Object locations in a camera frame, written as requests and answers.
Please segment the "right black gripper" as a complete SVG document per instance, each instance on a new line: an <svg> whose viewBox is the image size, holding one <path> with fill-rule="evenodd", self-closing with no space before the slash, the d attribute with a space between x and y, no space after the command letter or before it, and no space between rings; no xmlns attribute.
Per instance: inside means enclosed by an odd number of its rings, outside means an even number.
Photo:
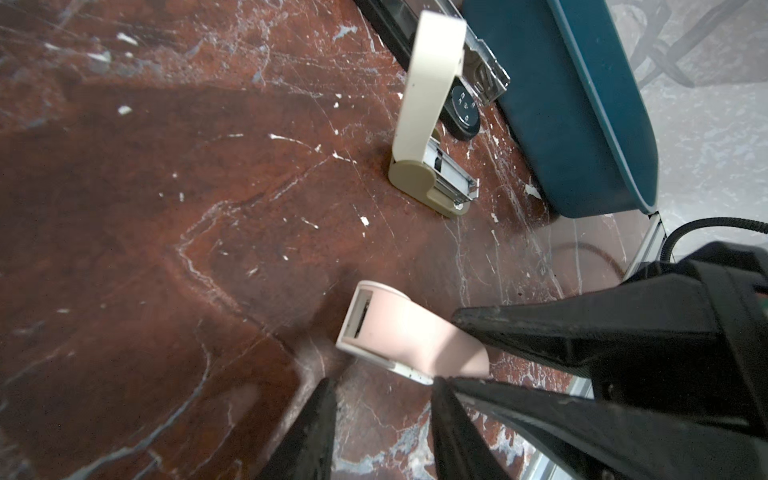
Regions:
<svg viewBox="0 0 768 480"><path fill-rule="evenodd" d="M767 432L767 254L757 247L714 242L676 263L647 263L610 289L462 308L451 322L487 345L591 379L600 400L641 408L447 380L460 401L575 478L767 476L767 443L749 436Z"/></svg>

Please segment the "black stapler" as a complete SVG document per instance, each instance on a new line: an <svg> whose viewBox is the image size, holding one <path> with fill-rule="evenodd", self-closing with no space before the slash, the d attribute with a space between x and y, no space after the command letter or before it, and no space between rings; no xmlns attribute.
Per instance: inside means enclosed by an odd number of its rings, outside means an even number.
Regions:
<svg viewBox="0 0 768 480"><path fill-rule="evenodd" d="M396 133L426 135L440 121L456 139L479 133L480 109L510 77L452 1L358 1L356 6L406 70Z"/></svg>

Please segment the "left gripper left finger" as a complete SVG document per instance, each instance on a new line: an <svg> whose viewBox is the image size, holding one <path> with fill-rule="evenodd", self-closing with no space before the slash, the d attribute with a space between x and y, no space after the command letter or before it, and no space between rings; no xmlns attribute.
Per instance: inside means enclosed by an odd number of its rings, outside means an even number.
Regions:
<svg viewBox="0 0 768 480"><path fill-rule="evenodd" d="M336 383L323 378L257 479L330 479L337 417Z"/></svg>

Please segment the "beige stapler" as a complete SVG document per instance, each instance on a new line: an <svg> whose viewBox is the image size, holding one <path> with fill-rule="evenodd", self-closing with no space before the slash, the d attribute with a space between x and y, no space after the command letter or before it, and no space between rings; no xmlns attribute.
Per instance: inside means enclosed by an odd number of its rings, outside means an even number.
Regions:
<svg viewBox="0 0 768 480"><path fill-rule="evenodd" d="M392 185L448 218L465 215L479 195L479 180L433 136L463 70L466 27L463 19L420 13L388 170Z"/></svg>

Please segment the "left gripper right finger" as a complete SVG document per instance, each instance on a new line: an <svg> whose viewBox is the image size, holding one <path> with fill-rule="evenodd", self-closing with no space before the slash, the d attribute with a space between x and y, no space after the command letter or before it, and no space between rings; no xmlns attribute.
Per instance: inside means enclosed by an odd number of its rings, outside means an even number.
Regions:
<svg viewBox="0 0 768 480"><path fill-rule="evenodd" d="M438 479L509 479L442 377L432 385L431 432Z"/></svg>

